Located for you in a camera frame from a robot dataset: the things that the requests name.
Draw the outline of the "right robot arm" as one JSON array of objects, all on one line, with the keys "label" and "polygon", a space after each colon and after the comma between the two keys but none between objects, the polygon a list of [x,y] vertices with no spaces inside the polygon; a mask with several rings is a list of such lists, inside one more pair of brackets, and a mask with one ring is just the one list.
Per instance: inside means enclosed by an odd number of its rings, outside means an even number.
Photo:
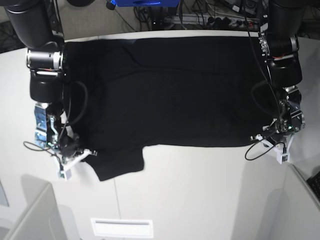
[{"label": "right robot arm", "polygon": [[26,65],[30,71],[29,93],[36,102],[35,143],[52,149],[65,161],[83,153],[76,138],[62,122],[66,89],[63,69],[64,39],[53,33],[43,0],[2,0],[6,14],[18,38],[27,47]]}]

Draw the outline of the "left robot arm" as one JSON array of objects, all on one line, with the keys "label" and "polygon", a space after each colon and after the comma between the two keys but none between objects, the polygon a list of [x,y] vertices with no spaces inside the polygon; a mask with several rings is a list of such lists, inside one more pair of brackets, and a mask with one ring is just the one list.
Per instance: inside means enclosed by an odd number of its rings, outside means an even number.
[{"label": "left robot arm", "polygon": [[259,33],[261,50],[269,74],[268,83],[276,98],[277,114],[263,133],[264,145],[282,147],[288,152],[287,137],[305,126],[301,111],[302,95],[297,85],[302,81],[297,32],[306,2],[303,0],[270,0],[266,30]]}]

